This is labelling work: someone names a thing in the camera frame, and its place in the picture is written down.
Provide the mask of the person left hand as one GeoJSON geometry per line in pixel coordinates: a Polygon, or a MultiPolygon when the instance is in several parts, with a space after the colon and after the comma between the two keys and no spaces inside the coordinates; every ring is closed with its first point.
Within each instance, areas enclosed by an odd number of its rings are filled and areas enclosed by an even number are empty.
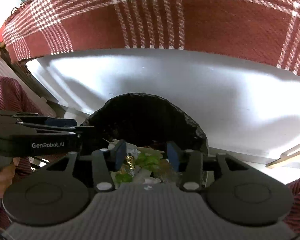
{"type": "Polygon", "coordinates": [[[12,184],[15,176],[16,167],[19,165],[20,158],[14,158],[10,165],[0,171],[0,198],[3,197],[6,189],[12,184]]]}

